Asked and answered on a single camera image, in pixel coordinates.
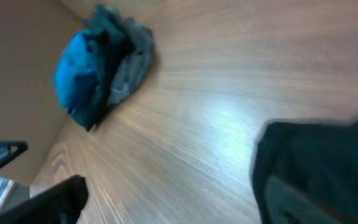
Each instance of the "blue cloth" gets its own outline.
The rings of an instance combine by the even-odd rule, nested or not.
[[[95,58],[88,50],[89,35],[81,30],[73,36],[53,75],[58,102],[69,110],[84,108],[98,84]]]

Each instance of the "gray cloth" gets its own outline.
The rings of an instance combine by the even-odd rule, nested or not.
[[[119,20],[117,10],[110,9],[110,12],[115,19]],[[124,28],[134,44],[134,51],[124,57],[119,64],[111,83],[108,100],[110,106],[120,103],[135,92],[152,64],[154,42],[150,30],[133,18],[127,18],[124,21]]]

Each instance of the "beige wall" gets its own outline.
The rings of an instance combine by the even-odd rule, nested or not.
[[[136,16],[141,12],[148,11],[153,6],[166,0],[61,0],[76,15],[88,17],[97,3],[105,6],[114,6],[120,10],[123,17]]]
[[[57,0],[0,0],[0,139],[30,149],[0,175],[30,184],[66,119],[51,86],[80,21]]]

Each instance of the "floor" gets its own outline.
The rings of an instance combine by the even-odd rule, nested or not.
[[[97,129],[67,122],[32,187],[87,177],[80,223],[258,223],[264,124],[358,117],[358,0],[168,0],[137,19],[155,68]]]

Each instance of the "dark green fabric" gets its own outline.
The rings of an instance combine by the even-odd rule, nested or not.
[[[267,126],[252,175],[262,223],[274,223],[267,211],[269,201],[264,199],[270,176],[358,221],[358,122]]]
[[[131,52],[133,45],[127,33],[116,25],[102,5],[96,6],[92,20],[84,20],[91,32],[90,51],[96,59],[98,85],[86,108],[69,111],[70,116],[87,131],[100,122],[106,111],[111,81],[119,62]]]

